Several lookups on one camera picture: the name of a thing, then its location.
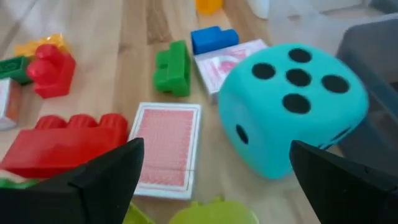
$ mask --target blue block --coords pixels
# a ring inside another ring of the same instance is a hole
[[[218,26],[191,32],[194,55],[234,46],[239,43],[239,35],[234,29],[221,30]]]
[[[357,127],[369,105],[350,68],[302,44],[277,45],[244,59],[218,97],[221,124],[235,150],[270,179],[292,172],[293,140],[327,149]]]

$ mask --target playing card box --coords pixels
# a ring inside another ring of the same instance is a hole
[[[261,39],[258,39],[194,57],[212,103],[218,101],[218,92],[235,65],[266,47],[267,45]]]
[[[140,103],[129,139],[144,138],[144,164],[134,195],[192,196],[201,106]]]
[[[17,125],[21,86],[11,78],[0,80],[0,130]]]

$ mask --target green block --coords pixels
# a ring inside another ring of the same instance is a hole
[[[243,204],[225,202],[218,198],[208,205],[194,202],[190,208],[179,211],[170,224],[258,224],[257,216]]]
[[[123,224],[155,224],[138,207],[130,203]]]
[[[189,96],[191,83],[191,58],[184,40],[170,43],[169,50],[156,54],[154,85],[157,90],[175,96]]]
[[[20,56],[0,61],[0,79],[12,78],[19,84],[28,84],[32,80],[26,74],[29,64],[27,57]]]
[[[31,187],[35,184],[39,183],[38,180],[31,179],[27,180],[22,183],[15,183],[14,181],[7,179],[7,178],[0,178],[0,189],[1,188],[8,188],[8,189],[26,189],[28,187]]]

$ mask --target red lego brick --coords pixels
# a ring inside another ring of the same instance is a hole
[[[105,114],[99,123],[89,115],[64,119],[41,117],[34,129],[25,129],[9,148],[0,169],[25,178],[51,178],[88,162],[127,141],[127,121]]]
[[[75,59],[68,52],[61,52],[52,44],[40,45],[36,59],[27,67],[28,76],[34,81],[34,91],[42,98],[69,94]]]

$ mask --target wooden table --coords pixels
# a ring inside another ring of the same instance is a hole
[[[248,169],[226,138],[217,106],[210,105],[198,74],[192,72],[192,94],[176,98],[154,90],[152,72],[157,51],[173,40],[190,43],[190,31],[208,26],[233,27],[241,42],[262,38],[266,21],[256,18],[243,0],[226,0],[212,16],[196,14],[192,0],[2,0],[0,56],[10,57],[15,44],[62,32],[71,43],[78,66],[68,96],[40,99],[23,88],[21,120],[0,133],[0,158],[19,129],[39,116],[68,118],[88,113],[122,113],[132,123],[139,102],[187,102],[203,106],[193,199],[203,203],[223,195],[252,209],[260,223],[319,223],[294,175],[267,180]],[[156,223],[168,223],[188,202],[134,197],[134,203]]]

